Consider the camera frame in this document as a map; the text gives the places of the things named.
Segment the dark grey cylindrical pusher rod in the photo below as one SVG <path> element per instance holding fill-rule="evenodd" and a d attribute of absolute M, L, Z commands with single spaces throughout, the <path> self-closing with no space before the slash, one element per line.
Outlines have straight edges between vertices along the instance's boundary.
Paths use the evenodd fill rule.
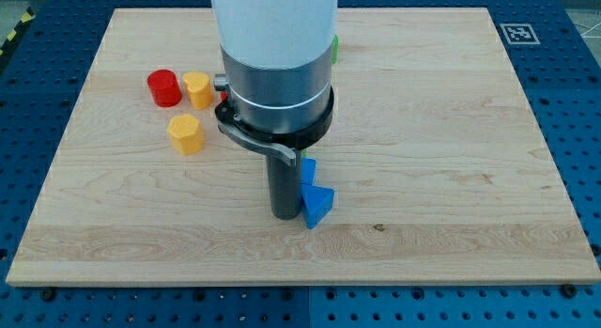
<path fill-rule="evenodd" d="M 272 214 L 281 220 L 297 217 L 301 212 L 301 154 L 296 152 L 293 166 L 269 156 L 266 167 Z"/>

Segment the black clamp ring with lever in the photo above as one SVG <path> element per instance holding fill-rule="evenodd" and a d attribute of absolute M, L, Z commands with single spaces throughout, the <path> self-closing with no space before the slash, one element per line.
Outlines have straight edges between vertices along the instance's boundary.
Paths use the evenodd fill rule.
<path fill-rule="evenodd" d="M 317 121 L 293 133 L 265 133 L 245 124 L 235 112 L 229 98 L 215 107 L 218 129 L 239 146 L 267 157 L 273 157 L 287 166 L 296 166 L 298 154 L 317 143 L 331 126 L 334 90 L 329 86 L 329 98 L 325 111 Z"/>

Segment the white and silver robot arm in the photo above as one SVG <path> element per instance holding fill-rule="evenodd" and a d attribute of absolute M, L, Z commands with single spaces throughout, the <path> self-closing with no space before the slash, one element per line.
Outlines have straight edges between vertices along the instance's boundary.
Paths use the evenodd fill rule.
<path fill-rule="evenodd" d="M 224 72 L 219 130 L 265 156 L 272 214 L 301 211 L 301 153 L 331 126 L 338 0 L 210 0 Z"/>

